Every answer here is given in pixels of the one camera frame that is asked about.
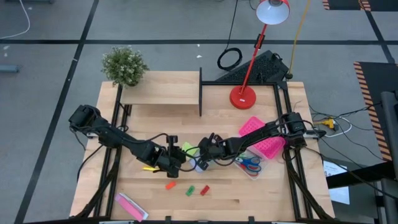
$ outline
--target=green object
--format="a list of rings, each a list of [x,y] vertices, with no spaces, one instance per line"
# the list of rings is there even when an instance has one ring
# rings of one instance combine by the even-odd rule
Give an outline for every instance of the green object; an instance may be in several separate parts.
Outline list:
[[[182,145],[182,151],[186,152],[187,154],[189,154],[189,155],[191,155],[191,156],[195,155],[195,153],[196,153],[197,150],[199,149],[199,148],[196,148],[196,149],[192,149],[192,148],[193,148],[193,146],[191,146],[191,144],[189,144],[188,142],[185,142],[185,143]]]
[[[195,190],[194,186],[189,187],[189,189],[187,190],[187,192],[185,193],[188,197],[191,196],[191,194],[193,193],[193,191]]]
[[[142,75],[149,70],[141,53],[133,51],[131,47],[112,47],[110,53],[103,55],[102,64],[102,72],[113,84],[128,86],[137,85]]]

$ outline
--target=white cable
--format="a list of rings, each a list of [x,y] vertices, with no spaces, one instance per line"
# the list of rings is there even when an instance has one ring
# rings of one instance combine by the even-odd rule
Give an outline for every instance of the white cable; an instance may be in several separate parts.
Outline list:
[[[26,29],[24,32],[20,32],[19,34],[14,34],[14,35],[6,36],[6,37],[0,37],[0,39],[6,39],[6,38],[11,38],[11,37],[16,37],[16,36],[18,36],[18,35],[25,34],[26,32],[29,31],[29,29],[30,29],[30,19],[29,19],[29,16],[27,15],[27,12],[26,12],[26,9],[25,9],[25,7],[24,7],[24,3],[22,3],[22,0],[19,0],[19,2],[20,2],[20,4],[21,4],[21,6],[22,6],[22,9],[24,10],[24,13],[25,13],[25,16],[26,16],[26,19],[27,19],[27,29]]]
[[[347,133],[348,131],[350,131],[351,130],[351,128],[353,128],[353,125],[351,124],[351,122],[350,121],[348,121],[347,119],[345,119],[345,118],[343,118],[343,117],[338,117],[338,118],[340,118],[340,119],[343,119],[343,120],[345,120],[345,121],[347,121],[347,123],[349,124],[349,128],[346,130],[346,131],[343,131],[342,133],[338,133],[338,134],[332,134],[331,136],[329,136],[329,135],[325,135],[325,137],[328,137],[328,138],[332,138],[332,137],[336,137],[336,136],[339,136],[339,135],[342,135],[342,134],[345,134],[345,133]]]

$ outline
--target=pink box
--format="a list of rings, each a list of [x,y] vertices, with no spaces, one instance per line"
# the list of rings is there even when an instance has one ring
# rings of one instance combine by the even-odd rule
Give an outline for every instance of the pink box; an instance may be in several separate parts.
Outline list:
[[[239,130],[239,135],[244,136],[259,128],[264,127],[265,123],[257,117],[251,117]],[[282,137],[273,137],[258,142],[253,147],[261,154],[265,155],[268,159],[273,159],[278,152],[283,149],[286,141]]]
[[[122,208],[124,208],[125,211],[132,215],[137,221],[141,222],[147,219],[148,213],[127,197],[127,195],[118,193],[115,197],[115,201],[117,201],[120,206],[122,206]]]

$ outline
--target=desk lamp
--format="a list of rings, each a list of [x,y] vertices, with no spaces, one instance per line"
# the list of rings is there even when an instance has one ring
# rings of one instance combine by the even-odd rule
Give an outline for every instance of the desk lamp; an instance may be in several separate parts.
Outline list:
[[[262,0],[258,5],[256,15],[257,18],[264,23],[264,27],[258,37],[253,57],[250,61],[246,76],[244,77],[243,84],[233,88],[229,94],[229,100],[236,108],[242,110],[249,109],[256,102],[256,93],[250,86],[248,86],[248,79],[254,60],[256,59],[257,52],[264,40],[264,33],[267,25],[276,25],[284,22],[288,18],[289,12],[290,6],[287,0]]]

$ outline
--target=red block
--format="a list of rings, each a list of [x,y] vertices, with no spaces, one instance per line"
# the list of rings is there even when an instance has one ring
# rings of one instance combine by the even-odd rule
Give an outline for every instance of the red block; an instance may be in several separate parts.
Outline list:
[[[206,185],[206,187],[200,192],[200,194],[204,196],[209,189],[210,187]]]
[[[172,182],[170,182],[169,184],[166,185],[166,189],[167,189],[167,190],[170,190],[170,189],[173,188],[174,186],[175,186],[175,182],[172,181]]]

